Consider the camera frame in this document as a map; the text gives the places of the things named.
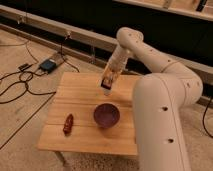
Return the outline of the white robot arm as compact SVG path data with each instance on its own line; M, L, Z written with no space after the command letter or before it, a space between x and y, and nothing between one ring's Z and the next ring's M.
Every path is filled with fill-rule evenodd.
M118 44L102 75L103 88L112 88L132 55L150 70L136 81L132 93L140 171L191 171L179 109L199 100L201 78L146 44L140 31L122 27L116 39Z

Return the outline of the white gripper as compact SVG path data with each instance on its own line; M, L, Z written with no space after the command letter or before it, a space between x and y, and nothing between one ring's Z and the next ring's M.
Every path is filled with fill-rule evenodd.
M109 70L113 73L121 73L127 64L129 54L125 48L117 46L115 51L112 53L108 61L108 68L104 69L102 78L101 78L101 87L109 87L108 74ZM119 74L114 74L110 76L110 90L113 87L113 84L118 79Z

